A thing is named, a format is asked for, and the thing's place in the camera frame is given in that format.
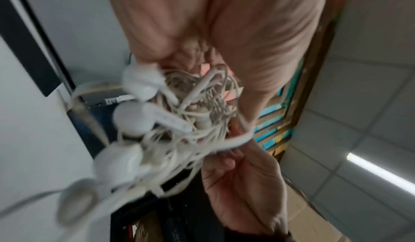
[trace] gray panel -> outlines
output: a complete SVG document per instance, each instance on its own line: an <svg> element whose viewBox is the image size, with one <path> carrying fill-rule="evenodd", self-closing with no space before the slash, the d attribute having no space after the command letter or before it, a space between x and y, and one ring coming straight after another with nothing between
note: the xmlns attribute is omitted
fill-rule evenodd
<svg viewBox="0 0 415 242"><path fill-rule="evenodd" d="M415 183L415 154L382 142L366 138L353 153L363 159Z"/></svg>
<svg viewBox="0 0 415 242"><path fill-rule="evenodd" d="M327 169L292 147L285 152L281 171L308 196L314 195L330 174Z"/></svg>
<svg viewBox="0 0 415 242"><path fill-rule="evenodd" d="M415 65L415 0L348 0L331 55Z"/></svg>
<svg viewBox="0 0 415 242"><path fill-rule="evenodd" d="M372 133L415 151L415 78L374 125Z"/></svg>
<svg viewBox="0 0 415 242"><path fill-rule="evenodd" d="M350 230L348 230L343 223L341 223L338 219L336 219L329 211L323 208L318 203L314 202L313 206L318 210L323 217L332 224L338 231L340 231L343 235L351 239L353 242L362 242L360 239L356 238L355 234L352 234Z"/></svg>
<svg viewBox="0 0 415 242"><path fill-rule="evenodd" d="M415 232L409 233L393 242L414 242L415 241Z"/></svg>
<svg viewBox="0 0 415 242"><path fill-rule="evenodd" d="M118 80L128 43L108 0L29 0L74 82Z"/></svg>
<svg viewBox="0 0 415 242"><path fill-rule="evenodd" d="M382 178L347 162L338 174L401 214L415 220L415 197Z"/></svg>
<svg viewBox="0 0 415 242"><path fill-rule="evenodd" d="M305 110L290 144L334 169L350 153L359 136L350 127Z"/></svg>
<svg viewBox="0 0 415 242"><path fill-rule="evenodd" d="M366 128L409 70L327 60L307 107L354 128Z"/></svg>
<svg viewBox="0 0 415 242"><path fill-rule="evenodd" d="M384 239L409 224L400 215L338 176L326 184L316 201L366 242Z"/></svg>

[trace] finger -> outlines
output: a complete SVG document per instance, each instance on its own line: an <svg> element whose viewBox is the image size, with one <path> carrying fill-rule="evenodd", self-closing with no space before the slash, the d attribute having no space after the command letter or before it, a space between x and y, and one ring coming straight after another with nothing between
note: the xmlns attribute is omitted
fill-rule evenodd
<svg viewBox="0 0 415 242"><path fill-rule="evenodd" d="M211 155L204 158L203 169L207 171L224 170L229 171L235 168L234 159L222 155Z"/></svg>

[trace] earphone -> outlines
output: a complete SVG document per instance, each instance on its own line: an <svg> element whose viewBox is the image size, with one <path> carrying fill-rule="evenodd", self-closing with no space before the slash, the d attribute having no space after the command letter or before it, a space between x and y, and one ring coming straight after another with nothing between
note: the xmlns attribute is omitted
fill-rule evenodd
<svg viewBox="0 0 415 242"><path fill-rule="evenodd" d="M93 162L95 178L79 180L61 193L57 223L66 233L60 241L147 192L158 197L178 194L200 170L205 156L251 140L253 130L224 101L225 87L238 94L236 80L223 66L213 67L201 77L176 70L163 75L157 65L132 64L126 68L121 85L90 83L77 88L73 111L105 148ZM114 110L118 140L110 143L80 97L121 88L137 101L121 103ZM233 118L239 119L246 133L226 139L227 125ZM126 140L124 135L140 140ZM162 140L166 135L169 140ZM190 170L189 177L169 190L162 188L185 169Z"/></svg>

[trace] human hand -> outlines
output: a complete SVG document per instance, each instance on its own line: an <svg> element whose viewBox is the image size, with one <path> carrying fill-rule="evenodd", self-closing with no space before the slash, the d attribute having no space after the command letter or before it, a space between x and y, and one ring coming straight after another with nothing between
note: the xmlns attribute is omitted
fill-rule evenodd
<svg viewBox="0 0 415 242"><path fill-rule="evenodd" d="M220 52L216 58L224 60L244 86L239 110L251 125L292 77L325 2L110 1L138 62L192 70L215 61L209 48Z"/></svg>
<svg viewBox="0 0 415 242"><path fill-rule="evenodd" d="M236 122L232 134L241 134ZM227 228L239 233L288 233L287 190L277 161L253 140L236 150L207 156L204 189Z"/></svg>

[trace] bundle of tangled earphones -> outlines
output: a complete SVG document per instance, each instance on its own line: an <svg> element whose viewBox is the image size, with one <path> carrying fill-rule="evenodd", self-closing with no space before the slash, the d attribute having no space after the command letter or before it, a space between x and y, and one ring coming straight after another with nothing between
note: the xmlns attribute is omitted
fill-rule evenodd
<svg viewBox="0 0 415 242"><path fill-rule="evenodd" d="M135 100L119 104L113 113L117 141L110 143L102 126L82 103L82 96L124 90ZM183 191L200 170L203 159L218 151L248 142L253 131L237 110L226 103L239 96L235 78L218 65L204 76L179 70L163 73L157 66L133 64L123 73L122 83L89 83L72 95L73 111L105 148L93 162L95 178L81 179L61 191L37 194L2 212L0 218L45 196L61 193L57 223L66 241L80 228L111 214L123 205L151 192L169 197ZM246 133L226 139L228 124L239 119ZM163 184L183 170L187 178L169 190Z"/></svg>

